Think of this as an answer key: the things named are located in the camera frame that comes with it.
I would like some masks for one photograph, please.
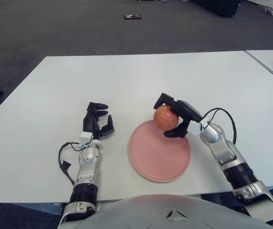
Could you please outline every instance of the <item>red apple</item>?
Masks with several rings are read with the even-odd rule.
[[[171,111],[170,106],[162,105],[154,112],[153,120],[160,130],[169,131],[177,126],[179,117]]]

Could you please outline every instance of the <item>plate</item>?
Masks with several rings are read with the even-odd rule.
[[[144,177],[168,182],[187,169],[191,151],[186,137],[168,138],[153,120],[139,125],[131,135],[129,157],[134,168]]]

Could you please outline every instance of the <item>gray carpet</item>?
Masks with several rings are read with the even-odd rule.
[[[247,49],[273,49],[273,17],[249,2],[222,18],[181,0],[0,0],[0,102],[45,56]]]

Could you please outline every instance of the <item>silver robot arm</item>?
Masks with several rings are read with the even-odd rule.
[[[273,220],[273,196],[240,154],[237,147],[228,141],[222,128],[210,124],[200,135],[210,148],[221,171],[233,187],[233,194],[243,203],[251,217],[262,222]]]
[[[106,115],[104,111],[108,106],[98,103],[90,103],[87,114],[83,120],[83,132],[79,143],[80,168],[75,181],[73,181],[67,170],[70,164],[66,161],[61,163],[61,150],[71,143],[64,144],[59,152],[60,169],[74,185],[70,202],[65,206],[58,228],[72,228],[80,220],[86,219],[96,212],[97,192],[99,186],[99,163],[101,160],[100,147],[101,137],[108,136],[114,132],[111,115],[108,116],[108,124],[101,129],[98,125],[100,116]]]
[[[211,124],[211,120],[209,121],[207,117],[203,118],[185,101],[175,101],[169,95],[162,93],[154,108],[162,104],[169,105],[171,110],[183,119],[175,129],[166,131],[164,135],[166,137],[185,137],[188,132],[200,135],[201,140],[210,148],[212,156],[226,179],[231,183],[233,194],[243,203],[249,215],[262,222],[273,223],[273,196],[264,183],[257,180],[233,142],[226,139],[222,128]]]

